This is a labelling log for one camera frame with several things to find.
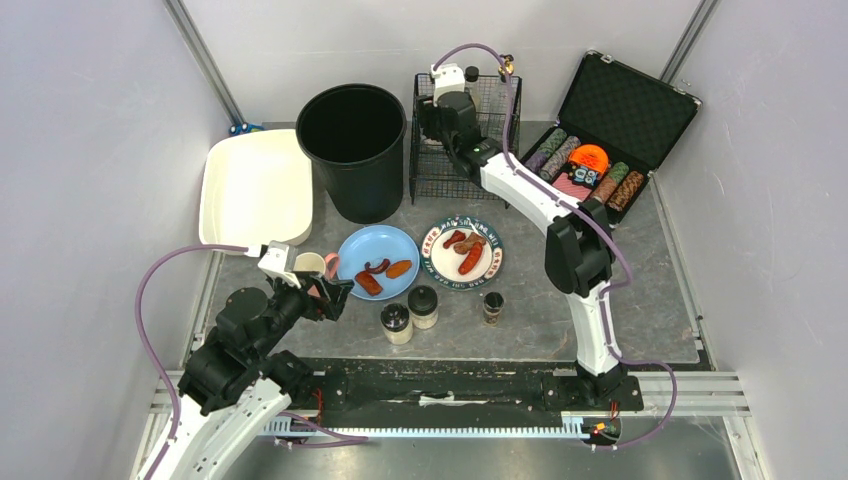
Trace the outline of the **clear bottle gold pump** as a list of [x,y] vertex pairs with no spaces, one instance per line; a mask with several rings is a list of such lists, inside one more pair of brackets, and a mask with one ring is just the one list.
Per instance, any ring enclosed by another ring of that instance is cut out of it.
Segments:
[[517,88],[514,86],[514,56],[501,54],[500,58],[503,64],[498,68],[499,88],[491,92],[489,113],[504,121],[501,147],[504,156],[507,156],[511,147],[514,115],[517,113]]

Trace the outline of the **sauce bottle red label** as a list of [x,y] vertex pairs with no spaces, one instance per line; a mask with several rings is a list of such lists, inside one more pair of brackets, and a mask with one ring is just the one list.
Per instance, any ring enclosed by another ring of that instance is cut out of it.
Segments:
[[471,97],[474,107],[478,113],[482,111],[482,97],[479,89],[479,68],[468,66],[464,70],[465,91]]

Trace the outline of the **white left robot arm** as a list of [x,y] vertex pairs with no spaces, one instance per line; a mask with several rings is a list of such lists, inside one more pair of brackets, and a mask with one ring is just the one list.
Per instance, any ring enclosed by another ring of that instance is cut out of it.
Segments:
[[220,479],[289,406],[308,400],[314,371],[275,346],[301,319],[336,321],[354,283],[298,272],[273,292],[234,291],[169,391],[173,410],[141,479]]

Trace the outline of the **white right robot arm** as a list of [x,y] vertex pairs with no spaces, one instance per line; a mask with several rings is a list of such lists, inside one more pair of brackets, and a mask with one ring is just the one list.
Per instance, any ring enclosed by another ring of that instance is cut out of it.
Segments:
[[612,266],[618,255],[603,205],[580,202],[536,177],[506,143],[481,133],[471,96],[419,96],[423,135],[441,143],[456,172],[515,207],[545,236],[544,272],[565,294],[577,335],[572,391],[590,405],[611,399],[627,377],[610,325]]

